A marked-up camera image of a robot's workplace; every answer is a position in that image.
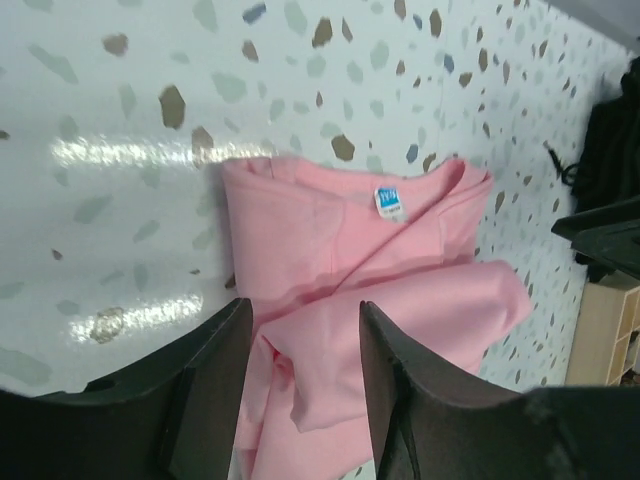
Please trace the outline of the pink t shirt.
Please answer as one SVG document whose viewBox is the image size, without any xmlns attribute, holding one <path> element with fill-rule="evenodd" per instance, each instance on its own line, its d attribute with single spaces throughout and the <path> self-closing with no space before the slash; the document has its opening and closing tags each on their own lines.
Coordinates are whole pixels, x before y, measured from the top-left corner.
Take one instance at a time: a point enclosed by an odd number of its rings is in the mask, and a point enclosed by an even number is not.
<svg viewBox="0 0 640 480">
<path fill-rule="evenodd" d="M 469 373 L 531 313 L 508 263 L 475 260 L 493 180 L 463 159 L 400 177 L 254 157 L 222 177 L 236 290 L 254 311 L 245 479 L 336 479 L 371 458 L 362 302 Z"/>
</svg>

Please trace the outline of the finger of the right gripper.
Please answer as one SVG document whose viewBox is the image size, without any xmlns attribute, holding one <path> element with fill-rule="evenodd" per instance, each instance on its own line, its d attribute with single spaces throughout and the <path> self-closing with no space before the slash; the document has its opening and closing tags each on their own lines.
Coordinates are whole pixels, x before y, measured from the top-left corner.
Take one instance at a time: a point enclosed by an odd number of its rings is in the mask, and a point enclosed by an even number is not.
<svg viewBox="0 0 640 480">
<path fill-rule="evenodd" d="M 639 197 L 558 219 L 551 231 L 609 269 L 639 279 Z"/>
</svg>

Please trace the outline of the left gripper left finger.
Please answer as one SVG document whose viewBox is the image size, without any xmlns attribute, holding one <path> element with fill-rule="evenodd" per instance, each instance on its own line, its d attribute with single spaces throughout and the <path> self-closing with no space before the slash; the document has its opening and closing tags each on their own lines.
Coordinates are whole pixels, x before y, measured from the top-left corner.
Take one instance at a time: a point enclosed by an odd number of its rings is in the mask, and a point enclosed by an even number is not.
<svg viewBox="0 0 640 480">
<path fill-rule="evenodd" d="M 2 478 L 227 478 L 252 327 L 238 298 L 80 393 L 2 392 Z"/>
</svg>

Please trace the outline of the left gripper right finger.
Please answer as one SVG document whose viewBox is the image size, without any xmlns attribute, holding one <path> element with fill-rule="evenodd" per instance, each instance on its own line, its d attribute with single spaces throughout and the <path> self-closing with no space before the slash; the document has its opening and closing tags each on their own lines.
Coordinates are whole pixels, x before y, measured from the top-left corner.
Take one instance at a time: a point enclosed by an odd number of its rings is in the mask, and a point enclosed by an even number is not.
<svg viewBox="0 0 640 480">
<path fill-rule="evenodd" d="M 636 479 L 636 387 L 482 380 L 361 302 L 361 362 L 379 479 Z"/>
</svg>

